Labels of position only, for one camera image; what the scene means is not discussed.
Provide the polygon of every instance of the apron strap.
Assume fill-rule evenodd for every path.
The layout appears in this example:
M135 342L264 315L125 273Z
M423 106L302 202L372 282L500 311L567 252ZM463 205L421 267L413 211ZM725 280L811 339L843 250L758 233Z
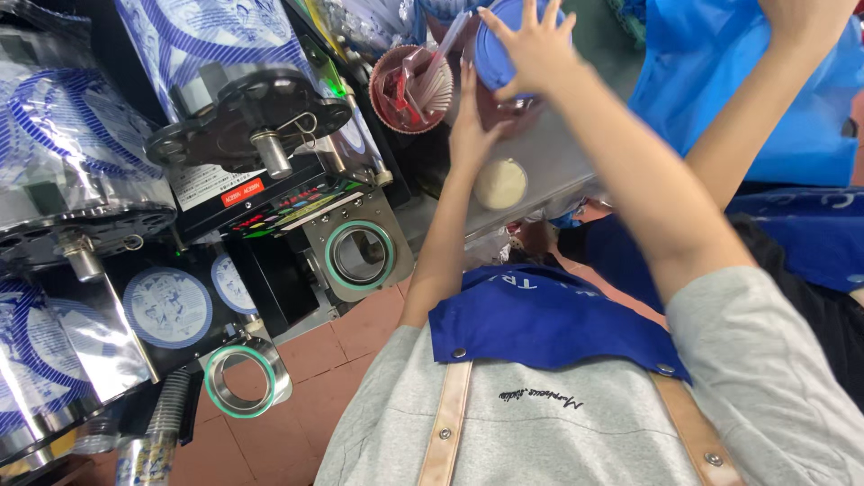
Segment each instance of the apron strap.
M465 417L465 404L468 397L468 378L471 375L472 361L449 363L435 425L429 437L426 458L420 469L420 486L446 486L453 476L456 452L462 432L462 419ZM720 438L708 419L693 400L693 396L675 378L649 372L678 437L693 464L693 469L706 486L743 486L744 480L738 474L732 458L723 447Z
M702 415L693 395L676 379L649 372L678 437L690 457L693 469L702 484L712 486L739 486L744 480L735 469L732 458L723 447L714 426Z
M456 464L456 450L462 435L462 418L468 400L468 378L471 376L472 361L450 363L444 376L441 401L435 425L429 437L429 448L420 469L420 486L450 484L453 466Z

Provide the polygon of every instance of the green rubber ring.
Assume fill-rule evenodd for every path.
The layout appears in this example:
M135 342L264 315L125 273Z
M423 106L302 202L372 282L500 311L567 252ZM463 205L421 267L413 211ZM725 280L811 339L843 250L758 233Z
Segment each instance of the green rubber ring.
M370 228L377 236L380 236L384 240L384 243L387 245L387 254L389 258L387 259L387 264L385 265L384 274L381 275L378 280L375 280L370 284L356 285L352 284L351 282L347 282L344 278L342 278L341 275L339 275L339 272L337 272L336 269L333 268L333 263L330 261L330 249L333 247L333 241L335 240L336 236L339 233L342 233L342 230L344 230L345 228L352 226L362 226ZM344 285L345 287L348 287L349 289L354 291L368 291L381 285L387 279L387 277L390 276L390 272L393 271L393 260L396 259L396 253L393 250L393 242L390 240L390 235L387 234L387 232L382 227L369 221L348 221L347 223L343 223L341 226L337 227L332 233L330 233L330 237L327 238L327 245L324 247L324 253L324 260L327 262L327 270L330 272L330 275L333 275L336 281L338 281L341 285Z
M206 369L207 370L210 369L210 365L213 364L213 360L215 360L217 357L223 355L224 353L226 353L228 351L234 350L234 349L248 352L249 354L251 354L252 356L255 357L255 359L258 361L258 363L264 365L264 370L267 372L267 376L270 378L270 383L272 383L272 385L270 386L270 396L267 397L267 406L265 406L264 408L262 408L261 410L259 410L257 412L250 413L248 415L235 413L235 412L232 412L230 410L226 410L222 406L222 404L220 403L220 400L218 400L216 398L215 393L210 388L210 380L207 379L206 375L204 376L204 385L207 389L207 394L210 395L210 400L214 404L216 404L216 407L218 407L219 410L227 413L228 415L234 417L235 419L252 419L252 418L257 417L258 415L261 415L264 412L267 412L267 410L270 409L270 406L273 405L273 400L276 399L276 389L274 388L274 385L276 385L276 373L273 371L273 367L267 362L267 359L264 358L264 356L261 353L258 353L255 349L249 348L248 346L240 346L237 344L232 344L231 346L225 346L224 348L219 348L216 351L214 351L213 354L210 355L210 359L207 360Z

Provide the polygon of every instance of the hand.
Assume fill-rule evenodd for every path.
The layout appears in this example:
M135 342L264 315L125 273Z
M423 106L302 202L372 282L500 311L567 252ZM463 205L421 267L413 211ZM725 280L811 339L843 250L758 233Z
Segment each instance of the hand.
M450 132L450 174L470 177L477 176L489 150L507 122L495 125L489 132L483 130L480 114L477 112L477 73L473 63L461 63L462 94L459 102L459 115Z
M840 39L858 0L759 0L771 23L772 42L819 47L827 54Z
M513 32L489 9L479 9L480 17L499 38L516 67L516 77L495 93L499 100L519 93L547 93L566 84L570 67L578 62L578 54L570 46L570 31L576 25L576 14L570 13L556 27L561 0L550 0L537 22L537 0L524 0L522 28Z

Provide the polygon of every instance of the gray sweatshirt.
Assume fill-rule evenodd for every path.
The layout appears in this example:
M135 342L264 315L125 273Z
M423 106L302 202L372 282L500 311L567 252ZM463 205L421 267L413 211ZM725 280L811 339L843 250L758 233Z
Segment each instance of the gray sweatshirt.
M696 403L750 484L864 484L864 417L760 269L680 290L667 323ZM446 365L401 327L336 427L315 484L415 484ZM474 362L453 484L698 484L651 379L618 358Z

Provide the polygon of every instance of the blue bag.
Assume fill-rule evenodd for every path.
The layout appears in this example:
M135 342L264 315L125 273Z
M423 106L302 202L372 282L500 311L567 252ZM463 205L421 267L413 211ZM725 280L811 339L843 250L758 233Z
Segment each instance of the blue bag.
M771 28L757 0L649 0L646 27L629 106L685 155L762 57ZM858 141L841 129L864 86L862 66L861 25L852 17L745 180L848 186Z

